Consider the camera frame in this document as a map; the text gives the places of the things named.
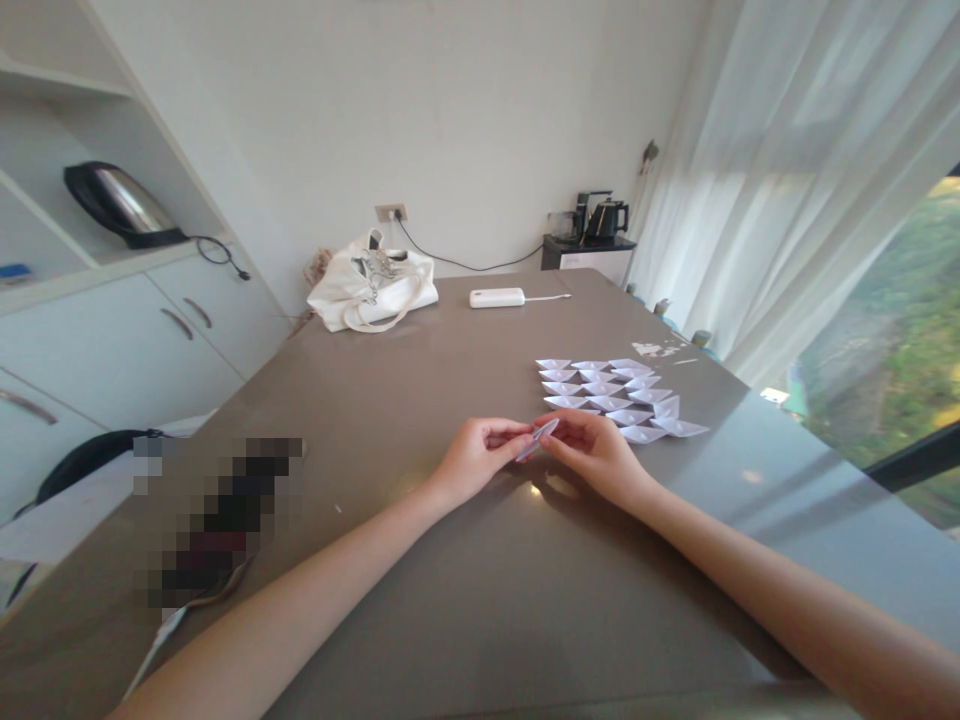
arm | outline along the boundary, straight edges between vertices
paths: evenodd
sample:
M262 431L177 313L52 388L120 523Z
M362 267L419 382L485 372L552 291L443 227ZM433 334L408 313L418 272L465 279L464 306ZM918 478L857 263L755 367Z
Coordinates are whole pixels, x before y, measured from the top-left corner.
M608 419L575 410L544 449L659 533L797 660L871 718L960 716L960 657L659 485Z
M469 420L422 486L231 610L111 717L262 716L420 536L532 443L532 429Z

drawer handle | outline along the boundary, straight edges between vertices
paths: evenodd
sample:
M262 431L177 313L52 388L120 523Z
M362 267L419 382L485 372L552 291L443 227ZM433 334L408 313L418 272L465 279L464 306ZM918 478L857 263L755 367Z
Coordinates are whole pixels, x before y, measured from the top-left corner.
M166 308L160 308L160 312L162 312L167 317L171 318L177 325L180 326L180 329L183 330L183 332L186 334L187 340L193 340L193 332L191 332L190 328L187 327L187 324L183 320L181 320L179 317L174 315L172 312L170 312Z
M210 319L210 316L207 315L207 314L203 311L203 308L202 308L202 307L200 307L199 305L197 305L197 304L196 304L193 300L191 300L190 298L184 298L183 301L184 301L187 305L189 305L190 307L192 307L194 310L197 311L197 315L199 315L201 318L203 318L203 321L207 324L207 327L208 327L208 328L213 327L213 321Z
M28 413L36 415L38 418L47 423L47 425L56 425L59 422L53 415L48 413L35 402L30 402L25 397L20 397L14 393L8 393L6 390L0 390L0 400L6 400L9 403L13 403L17 407L23 408Z

white sheer curtain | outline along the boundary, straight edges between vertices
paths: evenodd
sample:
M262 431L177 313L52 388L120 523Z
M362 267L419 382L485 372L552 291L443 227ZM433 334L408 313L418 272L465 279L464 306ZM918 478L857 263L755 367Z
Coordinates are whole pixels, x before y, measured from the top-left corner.
M750 385L829 322L960 162L960 0L723 0L632 280Z

white power bank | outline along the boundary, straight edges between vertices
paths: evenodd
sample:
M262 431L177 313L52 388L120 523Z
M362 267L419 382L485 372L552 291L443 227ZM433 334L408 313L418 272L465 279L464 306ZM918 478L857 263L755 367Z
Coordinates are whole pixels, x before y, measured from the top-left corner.
M496 288L494 290L471 290L470 307L516 307L527 301L520 288Z

black kettle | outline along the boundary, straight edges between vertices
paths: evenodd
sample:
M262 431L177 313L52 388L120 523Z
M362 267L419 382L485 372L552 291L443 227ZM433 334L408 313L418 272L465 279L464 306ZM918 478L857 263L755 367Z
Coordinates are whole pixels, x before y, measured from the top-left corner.
M620 211L623 211L623 225L619 225ZM619 230L627 231L630 221L630 206L623 200L604 200L597 204L590 216L590 223L584 236L586 242L610 242L617 237Z
M131 250L160 247L189 238L153 195L116 165L86 162L64 168L63 181L80 207Z

